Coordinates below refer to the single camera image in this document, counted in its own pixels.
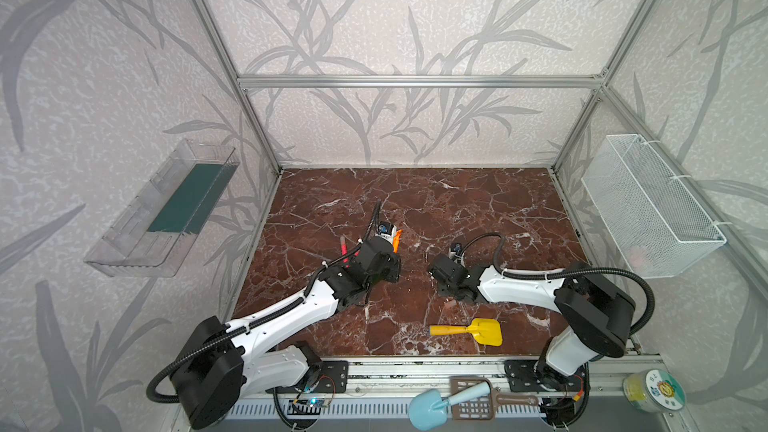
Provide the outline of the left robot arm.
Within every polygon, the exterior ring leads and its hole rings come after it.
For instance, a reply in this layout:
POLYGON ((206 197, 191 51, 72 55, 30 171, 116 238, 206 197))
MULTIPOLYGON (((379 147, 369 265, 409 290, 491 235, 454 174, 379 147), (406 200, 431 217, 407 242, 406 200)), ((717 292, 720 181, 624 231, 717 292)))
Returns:
POLYGON ((219 421, 240 396, 302 382, 318 359, 281 342, 365 301, 373 287, 401 271, 398 233, 379 233, 325 262, 307 286, 249 316, 200 322, 177 358, 146 387, 159 404, 180 404, 194 430, 219 421))

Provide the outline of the pink marker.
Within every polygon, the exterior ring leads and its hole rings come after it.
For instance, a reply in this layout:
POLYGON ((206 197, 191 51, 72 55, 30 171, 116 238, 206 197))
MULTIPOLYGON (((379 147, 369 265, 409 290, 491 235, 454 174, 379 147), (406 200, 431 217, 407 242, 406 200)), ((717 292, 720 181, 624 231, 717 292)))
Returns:
POLYGON ((343 256, 343 262, 347 262, 348 259, 346 256, 348 253, 348 247, 347 247, 346 238, 344 236, 340 237, 340 247, 341 247, 341 252, 343 256))

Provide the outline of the orange marker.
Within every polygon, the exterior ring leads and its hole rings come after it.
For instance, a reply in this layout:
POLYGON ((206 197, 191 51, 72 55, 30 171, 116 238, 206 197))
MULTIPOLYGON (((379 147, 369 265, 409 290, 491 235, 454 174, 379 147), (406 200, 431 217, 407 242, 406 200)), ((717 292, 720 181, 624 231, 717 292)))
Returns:
POLYGON ((399 252, 399 247, 400 247, 402 233, 403 233, 402 230, 397 230, 395 232, 394 236, 393 236, 392 245, 393 245, 393 252, 394 253, 398 253, 399 252))

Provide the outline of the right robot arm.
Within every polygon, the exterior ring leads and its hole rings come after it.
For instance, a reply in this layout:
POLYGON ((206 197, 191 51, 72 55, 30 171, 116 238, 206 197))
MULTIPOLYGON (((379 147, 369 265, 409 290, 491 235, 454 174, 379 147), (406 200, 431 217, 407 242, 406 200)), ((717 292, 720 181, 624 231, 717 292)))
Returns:
POLYGON ((621 358, 628 338, 650 321, 656 298, 648 282, 614 267, 575 262, 565 269, 523 271, 478 265, 441 254, 428 273, 442 296, 470 304, 517 303, 559 313, 566 329, 551 338, 533 376, 553 390, 595 358, 621 358))

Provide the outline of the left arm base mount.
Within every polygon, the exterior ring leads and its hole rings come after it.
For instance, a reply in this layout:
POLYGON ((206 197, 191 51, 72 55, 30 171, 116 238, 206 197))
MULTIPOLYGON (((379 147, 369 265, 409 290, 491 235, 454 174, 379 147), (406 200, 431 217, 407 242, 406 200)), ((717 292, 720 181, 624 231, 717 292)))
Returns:
POLYGON ((344 393, 349 366, 348 361, 320 361, 312 364, 296 388, 304 393, 344 393))

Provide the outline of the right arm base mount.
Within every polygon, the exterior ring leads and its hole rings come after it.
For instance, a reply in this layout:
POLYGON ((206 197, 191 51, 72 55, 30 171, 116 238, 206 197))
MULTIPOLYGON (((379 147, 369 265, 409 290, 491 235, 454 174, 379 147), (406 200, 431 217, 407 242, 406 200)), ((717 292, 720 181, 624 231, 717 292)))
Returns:
POLYGON ((582 389, 586 372, 586 364, 566 377, 547 365, 539 365, 538 359, 510 359, 504 362, 509 388, 516 393, 574 395, 582 389))

